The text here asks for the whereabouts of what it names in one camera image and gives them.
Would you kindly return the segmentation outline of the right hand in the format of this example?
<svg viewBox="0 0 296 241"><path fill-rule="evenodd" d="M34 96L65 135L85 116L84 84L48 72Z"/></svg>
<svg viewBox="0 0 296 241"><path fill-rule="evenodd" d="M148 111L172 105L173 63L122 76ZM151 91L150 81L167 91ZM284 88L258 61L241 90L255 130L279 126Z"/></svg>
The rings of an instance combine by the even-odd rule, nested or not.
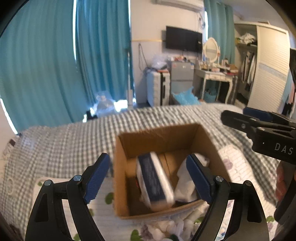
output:
<svg viewBox="0 0 296 241"><path fill-rule="evenodd" d="M277 169L276 169L276 189L275 189L275 196L277 201L280 202L284 198L287 192L287 186L285 183L285 172L282 166L283 162L280 162Z"/></svg>

